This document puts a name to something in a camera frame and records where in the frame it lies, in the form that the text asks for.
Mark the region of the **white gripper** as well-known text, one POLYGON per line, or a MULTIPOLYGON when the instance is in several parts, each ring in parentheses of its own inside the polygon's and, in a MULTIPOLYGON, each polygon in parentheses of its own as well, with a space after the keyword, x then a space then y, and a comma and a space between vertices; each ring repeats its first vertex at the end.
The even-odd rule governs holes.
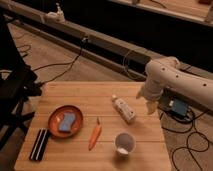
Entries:
POLYGON ((147 114, 151 115, 157 110, 157 101, 160 99, 162 93, 163 86, 160 83, 154 81, 153 79, 147 78, 143 87, 141 87, 141 89, 138 91, 136 99, 144 97, 146 100, 148 100, 146 102, 147 114))

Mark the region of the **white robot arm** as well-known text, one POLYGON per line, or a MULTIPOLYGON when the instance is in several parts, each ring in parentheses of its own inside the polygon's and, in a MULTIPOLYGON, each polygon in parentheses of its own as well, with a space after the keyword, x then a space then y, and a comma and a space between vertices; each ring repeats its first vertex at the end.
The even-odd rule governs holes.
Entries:
POLYGON ((179 70, 176 57, 150 60, 145 67, 146 81, 136 95, 149 103, 148 113, 155 112, 156 102, 165 88, 170 88, 213 111, 213 80, 187 74, 179 70))

